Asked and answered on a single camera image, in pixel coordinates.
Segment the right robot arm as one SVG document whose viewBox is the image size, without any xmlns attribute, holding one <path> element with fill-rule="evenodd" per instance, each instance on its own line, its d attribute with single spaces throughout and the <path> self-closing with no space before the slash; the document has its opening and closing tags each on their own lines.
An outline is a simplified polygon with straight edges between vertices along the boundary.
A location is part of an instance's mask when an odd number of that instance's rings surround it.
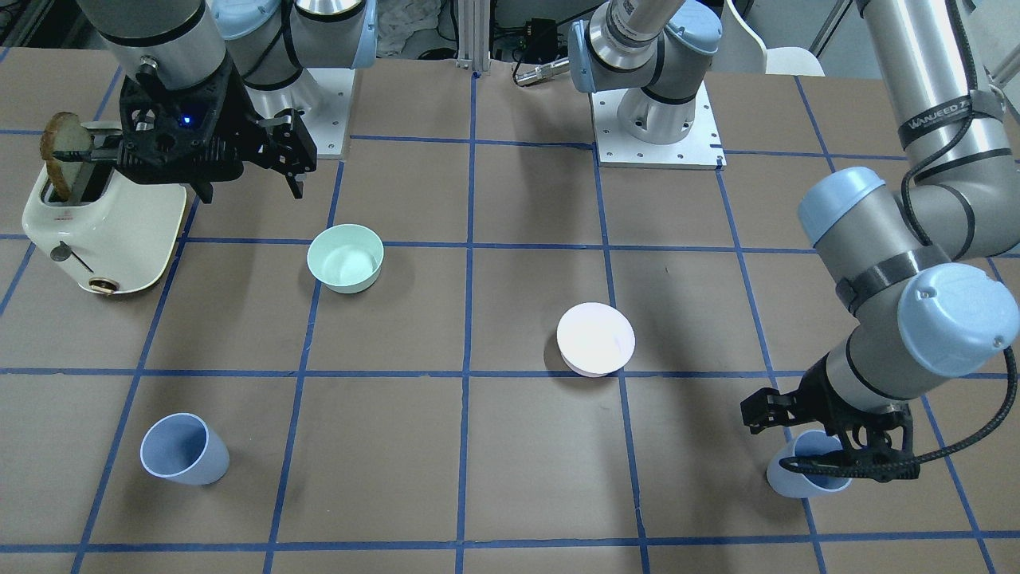
<svg viewBox="0 0 1020 574">
<path fill-rule="evenodd" d="M 211 203 L 214 182 L 247 164 L 283 175 L 302 199 L 320 150 L 313 69 L 368 68 L 378 54 L 375 1 L 80 1 L 123 66 L 120 127 L 103 143 L 67 112 L 40 154 L 59 199 L 88 164 L 142 185 L 182 184 Z"/>
</svg>

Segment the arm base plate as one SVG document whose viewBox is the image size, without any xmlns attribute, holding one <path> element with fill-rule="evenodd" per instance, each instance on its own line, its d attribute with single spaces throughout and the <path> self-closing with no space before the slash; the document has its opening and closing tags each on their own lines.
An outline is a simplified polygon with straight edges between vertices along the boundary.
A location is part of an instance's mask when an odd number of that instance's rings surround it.
<svg viewBox="0 0 1020 574">
<path fill-rule="evenodd" d="M 318 159 L 342 159 L 347 151 L 357 72 L 354 69 L 303 69 L 280 88 L 255 88 L 247 92 L 255 109 L 266 119 L 285 108 L 301 112 L 302 121 L 316 143 Z"/>
<path fill-rule="evenodd" d="M 591 121 L 602 167 L 716 170 L 728 165 L 707 85 L 672 106 L 640 88 L 590 94 Z"/>
</svg>

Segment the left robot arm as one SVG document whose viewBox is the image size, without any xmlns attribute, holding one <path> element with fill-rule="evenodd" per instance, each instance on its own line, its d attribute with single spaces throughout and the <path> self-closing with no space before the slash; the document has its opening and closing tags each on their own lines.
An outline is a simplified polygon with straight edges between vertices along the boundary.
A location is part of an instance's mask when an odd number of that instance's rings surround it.
<svg viewBox="0 0 1020 574">
<path fill-rule="evenodd" d="M 857 327 L 783 395 L 742 402 L 744 425 L 819 422 L 826 454 L 788 454 L 790 473 L 915 479 L 925 462 L 977 443 L 1018 396 L 1018 304 L 971 265 L 1018 247 L 1018 171 L 1004 108 L 979 68 L 958 1 L 860 1 L 910 167 L 898 187 L 844 168 L 806 192 L 798 218 Z M 1004 356 L 1006 396 L 965 439 L 917 455 L 911 400 Z"/>
</svg>

